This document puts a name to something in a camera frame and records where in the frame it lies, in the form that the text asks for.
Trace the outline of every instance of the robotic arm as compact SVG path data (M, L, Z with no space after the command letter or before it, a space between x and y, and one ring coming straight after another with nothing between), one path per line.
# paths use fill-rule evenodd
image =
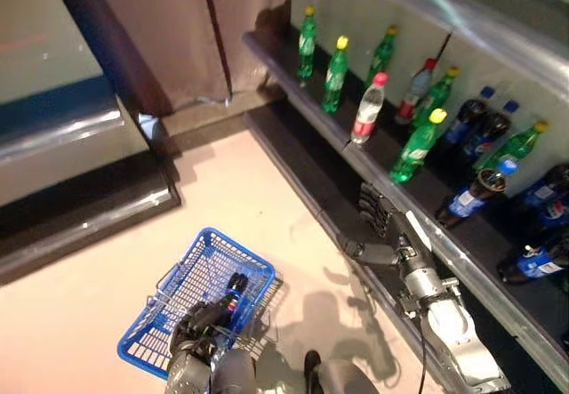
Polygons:
M474 320L464 306L458 280L441 280L430 242L413 213L399 212L373 187L363 184L360 214L381 243L344 240L345 252L363 264L397 265L407 292L401 305L408 317L419 316L426 341L443 368L460 378L466 391L490 393L510 388L492 354L478 339Z

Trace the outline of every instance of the red bottle cap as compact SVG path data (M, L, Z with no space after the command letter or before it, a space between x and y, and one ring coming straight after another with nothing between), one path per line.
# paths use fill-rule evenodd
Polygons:
M388 82L388 75L386 72L378 72L373 78L374 85L383 86Z
M431 71L433 69L435 69L435 66L437 65L437 60L436 59L427 59L425 60L425 69L430 69Z

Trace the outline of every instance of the blue bottle cap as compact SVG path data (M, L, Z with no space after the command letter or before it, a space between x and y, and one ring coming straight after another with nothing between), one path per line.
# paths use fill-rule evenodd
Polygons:
M483 98L490 99L494 96L495 93L496 91L492 87L487 85L485 86L484 89L482 89L482 92L480 92L480 96L482 96Z
M516 101L507 101L504 105L504 111L508 111L510 114L517 111L519 104Z
M517 170L517 162L512 158L504 158L498 163L498 167L496 167L498 173L503 174L504 176L510 176L511 174L515 173Z

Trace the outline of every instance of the beige floor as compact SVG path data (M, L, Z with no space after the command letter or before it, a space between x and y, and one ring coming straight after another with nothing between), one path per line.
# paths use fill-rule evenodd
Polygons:
M176 165L181 209L0 289L0 393L163 392L162 380L118 358L116 343L205 226L267 258L284 281L264 316L262 389L300 394L303 355L316 348L353 358L382 393L417 390L419 360L248 132ZM424 393L439 392L428 378Z

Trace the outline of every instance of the blue shopping basket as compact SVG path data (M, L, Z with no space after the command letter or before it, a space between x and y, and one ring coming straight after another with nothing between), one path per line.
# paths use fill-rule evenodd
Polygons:
M200 231L184 257L156 284L146 308L118 343L120 358L167 380L173 328L199 301L217 301L233 273L249 277L229 325L229 347L275 280L273 266L217 229Z

